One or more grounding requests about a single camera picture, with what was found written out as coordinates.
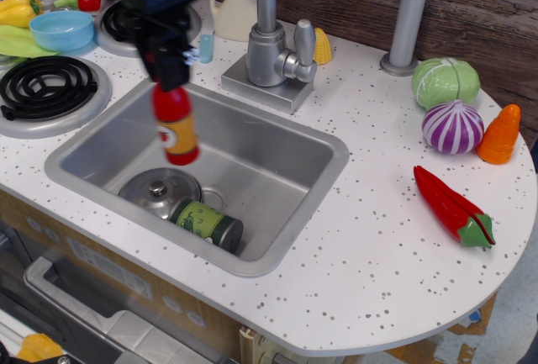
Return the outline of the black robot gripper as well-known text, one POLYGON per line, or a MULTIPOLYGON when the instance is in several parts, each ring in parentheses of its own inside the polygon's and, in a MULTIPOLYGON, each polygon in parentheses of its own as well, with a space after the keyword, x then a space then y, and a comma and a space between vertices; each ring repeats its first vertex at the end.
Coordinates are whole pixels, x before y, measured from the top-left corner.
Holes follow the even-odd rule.
POLYGON ((198 49, 190 46, 187 7, 193 0, 122 0, 134 18, 140 58, 153 82, 170 92, 190 80, 198 49))

